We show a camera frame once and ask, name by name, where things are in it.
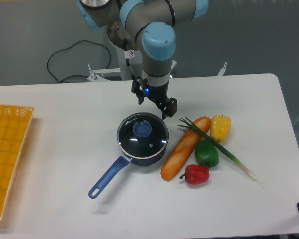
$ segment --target green onion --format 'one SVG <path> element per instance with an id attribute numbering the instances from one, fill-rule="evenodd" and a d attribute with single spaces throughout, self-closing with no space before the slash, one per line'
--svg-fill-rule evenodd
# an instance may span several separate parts
<path id="1" fill-rule="evenodd" d="M 225 149 L 222 145 L 217 143 L 215 140 L 213 140 L 211 137 L 209 137 L 207 134 L 205 134 L 203 131 L 201 131 L 192 121 L 189 120 L 189 118 L 185 117 L 187 119 L 187 122 L 184 118 L 181 118 L 179 121 L 185 123 L 187 126 L 184 125 L 178 125 L 179 127 L 184 127 L 191 129 L 192 131 L 198 133 L 200 136 L 202 136 L 205 140 L 211 142 L 216 148 L 219 149 L 223 154 L 225 154 L 228 158 L 230 158 L 234 163 L 236 163 L 239 167 L 241 167 L 245 173 L 254 181 L 257 181 L 257 177 L 248 169 L 245 165 L 243 165 L 242 162 L 240 162 L 231 152 L 229 152 L 227 149 Z"/>

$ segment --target handle hole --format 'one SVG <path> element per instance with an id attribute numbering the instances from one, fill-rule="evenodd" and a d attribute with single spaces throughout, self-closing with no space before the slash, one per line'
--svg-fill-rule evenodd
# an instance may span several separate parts
<path id="1" fill-rule="evenodd" d="M 95 196 L 98 193 L 99 190 L 100 190 L 99 188 L 94 189 L 94 191 L 91 193 L 91 195 Z"/>

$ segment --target pot handle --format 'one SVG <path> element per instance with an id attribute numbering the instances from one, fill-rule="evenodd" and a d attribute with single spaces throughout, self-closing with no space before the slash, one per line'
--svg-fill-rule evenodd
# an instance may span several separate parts
<path id="1" fill-rule="evenodd" d="M 94 199 L 96 198 L 102 190 L 108 185 L 108 183 L 114 178 L 114 176 L 126 165 L 130 163 L 132 159 L 123 155 L 120 156 L 111 167 L 103 174 L 103 176 L 97 181 L 97 183 L 89 191 L 89 197 Z"/>

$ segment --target toy vegetable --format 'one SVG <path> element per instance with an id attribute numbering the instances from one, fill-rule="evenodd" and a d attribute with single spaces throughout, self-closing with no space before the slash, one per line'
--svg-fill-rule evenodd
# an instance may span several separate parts
<path id="1" fill-rule="evenodd" d="M 183 179 L 184 176 L 187 183 L 200 184 L 208 180 L 209 169 L 204 166 L 191 164 L 186 166 L 185 173 L 180 176 L 180 179 Z"/>
<path id="2" fill-rule="evenodd" d="M 222 142 L 227 137 L 231 126 L 228 116 L 215 115 L 211 119 L 210 137 L 217 142 Z"/>
<path id="3" fill-rule="evenodd" d="M 197 143 L 195 155 L 197 163 L 207 168 L 215 167 L 219 162 L 217 149 L 206 140 Z"/>

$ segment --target blue joint cap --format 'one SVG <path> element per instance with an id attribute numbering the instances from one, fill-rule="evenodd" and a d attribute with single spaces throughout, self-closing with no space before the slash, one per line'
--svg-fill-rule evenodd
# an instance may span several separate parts
<path id="1" fill-rule="evenodd" d="M 145 53 L 152 59 L 168 60 L 176 50 L 175 31 L 164 22 L 153 22 L 144 29 L 142 45 Z"/>
<path id="2" fill-rule="evenodd" d="M 92 19 L 91 17 L 88 15 L 88 13 L 85 11 L 84 7 L 81 5 L 80 0 L 77 1 L 77 5 L 79 7 L 79 10 L 84 18 L 84 20 L 86 21 L 86 23 L 88 24 L 89 28 L 91 30 L 95 30 L 100 28 Z"/>
<path id="3" fill-rule="evenodd" d="M 194 19 L 203 16 L 208 10 L 208 0 L 196 0 L 196 11 Z"/>
<path id="4" fill-rule="evenodd" d="M 120 20 L 125 29 L 126 29 L 125 22 L 126 19 L 128 18 L 130 11 L 133 9 L 133 7 L 135 7 L 135 5 L 139 3 L 145 4 L 143 0 L 128 0 L 122 5 L 120 10 Z"/>

